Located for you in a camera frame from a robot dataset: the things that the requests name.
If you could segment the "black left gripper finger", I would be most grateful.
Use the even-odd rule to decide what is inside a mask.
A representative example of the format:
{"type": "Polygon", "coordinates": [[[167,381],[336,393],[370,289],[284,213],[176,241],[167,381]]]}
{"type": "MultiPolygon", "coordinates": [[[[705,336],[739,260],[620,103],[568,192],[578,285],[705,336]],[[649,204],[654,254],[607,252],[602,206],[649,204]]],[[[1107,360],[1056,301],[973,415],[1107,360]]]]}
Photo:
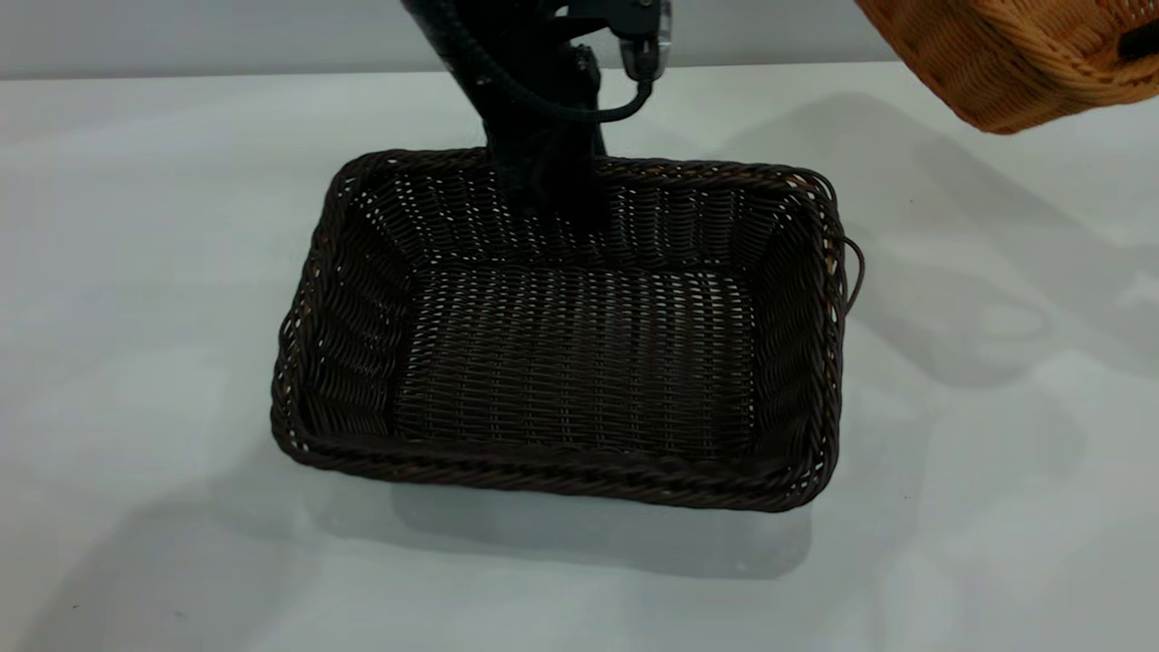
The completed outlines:
{"type": "Polygon", "coordinates": [[[599,234],[611,226],[611,207],[591,162],[513,164],[498,162],[496,180],[513,214],[557,224],[574,234],[599,234]]]}

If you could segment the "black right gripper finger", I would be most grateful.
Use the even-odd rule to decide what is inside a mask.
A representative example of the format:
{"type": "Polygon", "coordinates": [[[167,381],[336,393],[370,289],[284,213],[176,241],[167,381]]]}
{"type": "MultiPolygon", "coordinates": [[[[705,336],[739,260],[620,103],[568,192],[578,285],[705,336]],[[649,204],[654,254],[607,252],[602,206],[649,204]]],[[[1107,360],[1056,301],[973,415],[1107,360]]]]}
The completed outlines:
{"type": "Polygon", "coordinates": [[[1118,58],[1125,63],[1142,61],[1159,51],[1159,25],[1137,25],[1118,37],[1118,58]]]}

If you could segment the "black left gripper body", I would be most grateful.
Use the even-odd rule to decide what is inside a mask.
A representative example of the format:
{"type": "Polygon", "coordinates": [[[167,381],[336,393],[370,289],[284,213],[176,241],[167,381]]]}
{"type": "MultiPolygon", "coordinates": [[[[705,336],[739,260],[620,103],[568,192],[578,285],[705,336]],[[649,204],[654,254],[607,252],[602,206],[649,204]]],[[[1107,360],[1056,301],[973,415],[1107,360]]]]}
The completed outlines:
{"type": "Polygon", "coordinates": [[[606,28],[604,1],[459,1],[459,63],[493,164],[595,164],[602,78],[580,37],[606,28]]]}

